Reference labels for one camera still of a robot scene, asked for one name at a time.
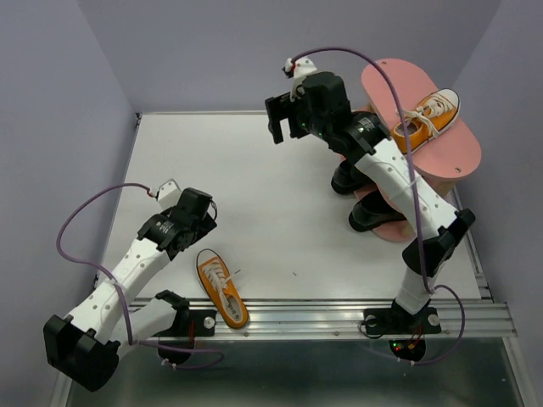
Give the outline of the orange sneaker front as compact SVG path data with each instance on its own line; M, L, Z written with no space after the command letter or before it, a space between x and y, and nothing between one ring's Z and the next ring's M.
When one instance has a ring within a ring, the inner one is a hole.
M222 257L205 248L197 254L195 262L200 284L224 322L232 329L244 328L249 322L249 312Z

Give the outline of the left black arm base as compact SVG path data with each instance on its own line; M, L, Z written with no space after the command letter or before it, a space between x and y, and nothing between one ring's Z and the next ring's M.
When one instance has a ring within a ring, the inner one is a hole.
M155 337L195 338L215 335L215 310L193 309L187 299L169 290L157 293L155 298L168 303L175 310L173 322L165 330L154 334Z

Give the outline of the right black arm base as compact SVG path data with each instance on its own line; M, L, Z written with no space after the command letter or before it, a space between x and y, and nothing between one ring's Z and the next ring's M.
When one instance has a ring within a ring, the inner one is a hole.
M415 315L402 308L365 309L359 327L369 338L410 336L413 333L435 335L442 332L437 309L434 307L424 307Z

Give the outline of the black loafer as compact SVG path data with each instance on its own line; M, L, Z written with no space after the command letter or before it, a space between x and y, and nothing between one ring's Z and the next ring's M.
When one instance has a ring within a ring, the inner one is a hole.
M332 189L339 195L347 195L372 184L372 180L346 159L335 169L331 180Z
M403 220L406 220L406 217L393 209L379 191L370 192L357 202L348 218L351 228L358 232L370 231L386 223Z

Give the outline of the black loafer back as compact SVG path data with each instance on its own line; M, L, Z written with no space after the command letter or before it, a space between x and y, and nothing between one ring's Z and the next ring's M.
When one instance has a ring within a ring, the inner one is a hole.
M357 202L348 218L351 228L358 232L370 231L386 223L403 220L406 220L406 217L393 209L379 191L370 192Z

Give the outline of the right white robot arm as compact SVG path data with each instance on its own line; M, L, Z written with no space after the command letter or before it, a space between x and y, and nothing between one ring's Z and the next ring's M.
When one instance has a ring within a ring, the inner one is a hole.
M265 101L268 128L283 141L282 120L292 138L314 135L368 176L406 217L417 237L404 249L406 273L390 311L393 326L409 331L421 320L442 265L454 253L475 216L447 203L412 168L379 118L350 107L343 80L331 72L308 75L290 92Z

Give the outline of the orange sneaker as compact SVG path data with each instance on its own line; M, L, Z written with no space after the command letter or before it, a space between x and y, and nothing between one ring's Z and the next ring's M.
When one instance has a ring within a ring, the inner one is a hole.
M412 110L404 110L406 130L399 122L391 136L403 154L407 153L408 142L414 152L452 127L459 116L460 106L460 98L454 90L439 89L427 95Z
M222 257L205 248L197 254L195 262L200 284L224 322L232 329L244 328L249 322L249 312Z

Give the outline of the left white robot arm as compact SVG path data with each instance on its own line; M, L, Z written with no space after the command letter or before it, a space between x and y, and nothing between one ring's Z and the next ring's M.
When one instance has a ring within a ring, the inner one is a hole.
M156 348L163 364L186 368L199 354L194 336L203 321L190 303L170 290L157 293L139 311L130 303L180 252L216 228L213 198L173 181L145 192L160 212L139 229L113 270L97 265L105 280L65 316L52 315L43 327L48 363L90 392L102 388L121 359L137 346Z

